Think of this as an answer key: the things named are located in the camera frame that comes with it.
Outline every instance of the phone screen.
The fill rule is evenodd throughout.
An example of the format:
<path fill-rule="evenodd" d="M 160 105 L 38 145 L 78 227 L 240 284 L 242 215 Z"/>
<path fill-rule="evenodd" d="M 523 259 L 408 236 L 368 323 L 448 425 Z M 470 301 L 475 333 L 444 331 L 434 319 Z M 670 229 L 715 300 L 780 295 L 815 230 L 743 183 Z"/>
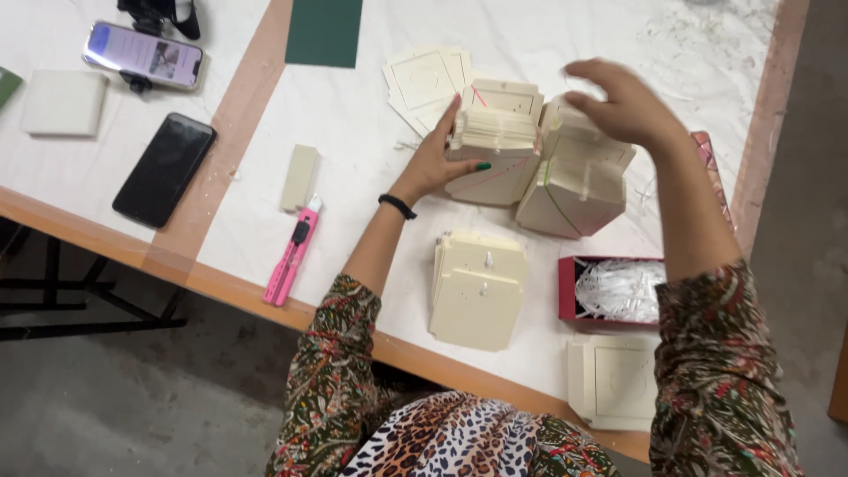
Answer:
<path fill-rule="evenodd" d="M 211 126 L 171 113 L 126 179 L 112 208 L 163 227 L 215 140 Z"/>
<path fill-rule="evenodd" d="M 153 82 L 193 87 L 198 80 L 200 48 L 98 22 L 92 27 L 83 58 L 115 71 L 130 71 Z"/>

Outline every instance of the black smartphone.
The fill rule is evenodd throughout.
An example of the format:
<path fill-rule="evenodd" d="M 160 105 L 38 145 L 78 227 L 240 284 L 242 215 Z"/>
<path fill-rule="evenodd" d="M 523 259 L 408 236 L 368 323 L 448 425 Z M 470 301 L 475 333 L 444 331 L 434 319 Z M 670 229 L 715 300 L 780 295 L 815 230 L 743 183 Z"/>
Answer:
<path fill-rule="evenodd" d="M 112 209 L 152 227 L 164 227 L 186 192 L 217 133 L 171 113 L 114 198 Z"/>

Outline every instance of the black bracelet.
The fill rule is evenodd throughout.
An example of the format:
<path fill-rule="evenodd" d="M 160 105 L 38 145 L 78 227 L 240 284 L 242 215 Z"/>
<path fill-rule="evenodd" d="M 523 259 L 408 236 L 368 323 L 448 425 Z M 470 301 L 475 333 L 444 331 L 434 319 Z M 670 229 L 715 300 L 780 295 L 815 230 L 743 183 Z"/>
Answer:
<path fill-rule="evenodd" d="M 418 217 L 418 214 L 413 212 L 412 209 L 410 209 L 410 207 L 403 200 L 398 199 L 393 195 L 383 194 L 380 196 L 380 199 L 377 199 L 377 202 L 380 204 L 382 204 L 383 201 L 394 205 L 398 210 L 400 210 L 400 213 L 403 214 L 406 220 L 408 221 Z"/>

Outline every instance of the white shredded paper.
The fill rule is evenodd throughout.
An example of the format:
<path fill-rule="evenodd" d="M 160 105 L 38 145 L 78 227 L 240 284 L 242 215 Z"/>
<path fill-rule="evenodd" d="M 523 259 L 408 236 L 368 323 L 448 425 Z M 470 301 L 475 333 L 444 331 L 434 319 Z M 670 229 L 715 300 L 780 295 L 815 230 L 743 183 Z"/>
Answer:
<path fill-rule="evenodd" d="M 607 260 L 589 263 L 574 284 L 577 302 L 586 310 L 578 318 L 656 323 L 660 307 L 654 287 L 666 282 L 666 268 L 659 261 Z"/>

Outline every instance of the person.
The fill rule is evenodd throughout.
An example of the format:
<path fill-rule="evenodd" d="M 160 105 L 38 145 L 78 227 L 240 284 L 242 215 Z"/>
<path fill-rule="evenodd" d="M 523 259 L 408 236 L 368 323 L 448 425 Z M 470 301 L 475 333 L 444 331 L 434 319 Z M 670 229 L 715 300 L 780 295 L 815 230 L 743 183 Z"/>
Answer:
<path fill-rule="evenodd" d="M 693 140 L 624 67 L 592 59 L 566 73 L 607 93 L 605 102 L 575 92 L 566 100 L 604 133 L 646 148 L 656 167 L 668 283 L 657 287 L 654 475 L 802 475 L 754 280 Z M 409 207 L 486 167 L 444 158 L 459 107 L 455 98 L 389 190 Z M 371 334 L 402 209 L 379 205 L 300 338 L 267 475 L 619 475 L 588 434 L 560 418 L 461 391 L 402 407 L 401 393 L 375 383 Z"/>

